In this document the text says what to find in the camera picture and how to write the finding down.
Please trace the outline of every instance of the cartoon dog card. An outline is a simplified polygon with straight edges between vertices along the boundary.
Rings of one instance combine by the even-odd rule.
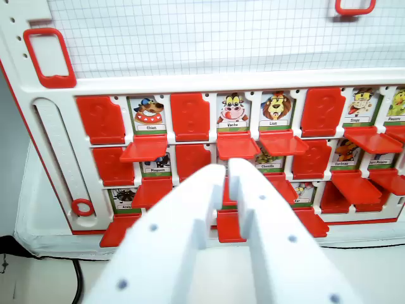
[[[384,125],[405,125],[405,89],[396,90]]]
[[[291,128],[295,100],[283,91],[264,93],[262,98],[259,130]]]
[[[143,177],[171,176],[169,153],[164,157],[158,157],[154,161],[140,163],[140,169]]]
[[[387,154],[374,154],[373,158],[368,164],[369,169],[387,169],[394,166],[397,160],[398,154],[387,153]]]
[[[362,155],[359,146],[346,138],[341,138],[337,142],[330,170],[355,170],[360,164]]]
[[[154,98],[128,98],[135,134],[166,134],[165,108]]]
[[[291,186],[298,194],[298,199],[294,200],[293,207],[312,206],[316,192],[312,182],[292,182]]]
[[[283,172],[285,156],[269,155],[266,149],[258,142],[260,154],[256,156],[254,166],[262,173]]]
[[[137,188],[114,188],[107,191],[114,213],[141,212],[140,209],[132,208],[132,201],[134,200]]]
[[[251,102],[244,101],[241,94],[218,95],[216,113],[218,132],[235,132],[249,130]]]
[[[370,87],[355,88],[353,99],[346,109],[343,120],[344,127],[360,127],[373,125],[380,106],[382,96]]]

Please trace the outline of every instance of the cartoon monkey card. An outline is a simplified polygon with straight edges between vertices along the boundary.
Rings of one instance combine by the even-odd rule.
[[[373,125],[382,100],[377,90],[371,87],[353,89],[352,99],[346,112],[343,127],[364,127]]]
[[[154,97],[128,97],[134,134],[166,134],[165,107]]]
[[[251,102],[242,93],[217,96],[216,129],[218,132],[249,130]]]
[[[259,130],[284,130],[291,128],[295,99],[289,92],[264,92],[260,107]]]

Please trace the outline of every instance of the screw hole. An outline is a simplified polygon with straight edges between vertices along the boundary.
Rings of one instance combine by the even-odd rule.
[[[123,289],[127,288],[127,286],[128,286],[127,280],[120,280],[117,284],[117,287],[119,290],[123,290]]]
[[[291,236],[289,236],[289,241],[290,241],[291,243],[296,243],[296,242],[297,242],[297,237],[291,235]]]
[[[158,230],[158,225],[156,225],[156,224],[150,225],[149,230],[152,231],[152,232]]]
[[[337,294],[334,293],[330,295],[330,301],[332,303],[340,303],[340,298]]]

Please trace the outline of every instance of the cartoon cow card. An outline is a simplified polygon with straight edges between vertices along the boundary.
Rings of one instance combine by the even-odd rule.
[[[291,128],[295,99],[287,92],[264,93],[260,107],[259,130],[284,130]]]
[[[370,87],[354,88],[352,101],[346,111],[343,127],[373,125],[383,96]]]
[[[218,95],[216,108],[216,128],[218,132],[249,130],[251,102],[244,100],[243,94]]]
[[[153,97],[127,99],[134,134],[166,134],[165,107]]]
[[[405,125],[405,88],[398,88],[385,117],[384,125]]]

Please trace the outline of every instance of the red plastic flap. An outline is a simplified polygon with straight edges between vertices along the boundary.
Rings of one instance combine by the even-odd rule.
[[[120,157],[120,162],[153,162],[158,157],[166,155],[167,135],[134,136]]]
[[[222,206],[236,206],[237,202],[232,201],[229,197],[229,178],[225,176],[225,183],[223,187],[223,201]]]
[[[321,200],[322,213],[349,213],[351,205],[333,182],[326,182]]]
[[[326,139],[310,139],[305,143],[309,149],[303,155],[294,156],[292,161],[294,179],[322,179],[332,148]]]
[[[120,162],[121,147],[95,148],[92,152],[104,186],[134,184],[134,166],[132,163]]]
[[[31,35],[45,35],[45,36],[55,35],[58,38],[63,53],[63,57],[65,58],[66,67],[68,69],[67,76],[60,76],[60,75],[45,76],[44,74],[42,74],[41,68],[38,63],[38,59],[35,55],[34,48],[31,45],[30,40]],[[76,86],[76,76],[75,73],[73,72],[65,40],[59,30],[51,27],[30,28],[24,31],[23,37],[25,44],[27,45],[28,52],[30,53],[32,64],[34,65],[35,71],[37,72],[40,84],[42,84],[44,87],[47,87],[48,89],[62,89]]]
[[[211,163],[211,152],[205,150],[204,144],[176,145],[177,173],[180,181]]]
[[[294,211],[314,238],[324,238],[327,236],[329,226],[322,221],[319,215],[315,214],[313,208],[295,208]]]
[[[233,157],[252,160],[260,153],[260,148],[248,132],[219,132],[216,141],[218,157],[229,160]]]
[[[339,87],[309,89],[302,113],[302,136],[334,136],[346,98]]]
[[[405,195],[405,176],[398,175],[397,169],[373,169],[370,179],[395,195]]]
[[[172,189],[171,177],[144,177],[132,201],[132,208],[151,208]]]
[[[332,172],[332,182],[353,205],[377,204],[382,193],[361,172]]]
[[[344,137],[371,154],[402,152],[402,143],[386,134],[377,134],[374,126],[346,128]]]
[[[386,128],[385,133],[388,136],[405,143],[405,125],[388,125]]]
[[[264,176],[271,182],[271,184],[276,188],[276,190],[281,194],[281,196],[288,202],[288,204],[293,205],[294,200],[298,199],[298,194],[292,187],[291,183],[285,180],[285,174],[264,174]]]
[[[261,144],[273,156],[303,155],[309,146],[292,130],[260,131]]]
[[[92,144],[124,144],[121,108],[109,97],[78,97],[77,107]]]
[[[238,211],[236,209],[218,210],[216,228],[220,243],[246,242],[240,236]]]
[[[176,141],[209,139],[209,102],[201,93],[172,94],[170,105]]]
[[[125,237],[125,232],[128,228],[140,219],[141,213],[133,213],[130,215],[114,215],[114,220],[108,226],[103,238],[100,242],[100,247],[117,247],[121,244]]]

